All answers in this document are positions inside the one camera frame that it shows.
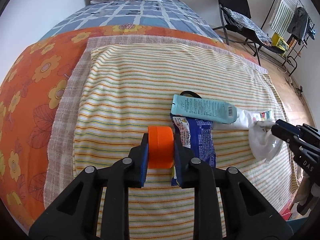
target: orange cloth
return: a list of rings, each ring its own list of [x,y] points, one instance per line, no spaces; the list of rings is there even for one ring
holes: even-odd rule
[[[0,87],[0,197],[29,229],[44,211],[47,146],[57,107],[89,37],[157,35],[206,43],[257,63],[250,54],[216,40],[160,27],[93,27],[50,37],[27,47]]]

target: blue plastic wrapper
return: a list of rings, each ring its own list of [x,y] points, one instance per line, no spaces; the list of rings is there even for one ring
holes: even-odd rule
[[[204,121],[191,117],[181,117],[170,114],[175,132],[180,134],[184,147],[191,148],[195,157],[208,163],[211,167],[216,166],[216,153],[211,136],[212,121]],[[172,186],[177,186],[175,166],[172,172]]]

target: folding chair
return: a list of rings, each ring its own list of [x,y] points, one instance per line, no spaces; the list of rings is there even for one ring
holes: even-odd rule
[[[255,54],[253,55],[254,57],[257,56],[258,58],[258,62],[260,65],[260,58],[259,58],[259,50],[262,47],[265,47],[266,49],[270,50],[271,52],[277,53],[277,54],[282,54],[284,53],[284,50],[277,48],[276,46],[267,46],[266,44],[264,44],[263,42],[261,42],[255,31],[248,29],[248,28],[239,28],[237,25],[231,25],[231,24],[224,24],[224,20],[223,20],[223,13],[225,13],[227,16],[229,16],[229,13],[224,9],[224,8],[228,8],[234,12],[240,13],[246,17],[248,17],[249,19],[251,19],[251,14],[250,14],[250,8],[249,8],[249,4],[248,4],[248,0],[218,0],[219,2],[219,11],[220,11],[220,19],[221,19],[221,23],[222,26],[217,27],[217,28],[213,28],[213,30],[219,30],[219,29],[223,29],[227,44],[229,45],[229,38],[227,35],[227,30],[235,32],[235,33],[239,33],[242,36],[244,36],[246,38],[245,41],[233,41],[236,43],[242,43],[242,44],[247,44],[247,43],[253,43],[254,47],[255,47]]]

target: blue checkered sheet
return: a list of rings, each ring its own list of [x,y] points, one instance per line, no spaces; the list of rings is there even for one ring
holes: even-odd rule
[[[170,28],[222,41],[202,18],[178,0],[121,0],[89,5],[57,24],[41,40],[73,30],[124,24]]]

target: orange cylindrical object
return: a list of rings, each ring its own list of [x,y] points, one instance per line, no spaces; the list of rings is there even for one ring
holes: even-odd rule
[[[173,166],[173,133],[168,126],[149,126],[149,169],[170,169]]]

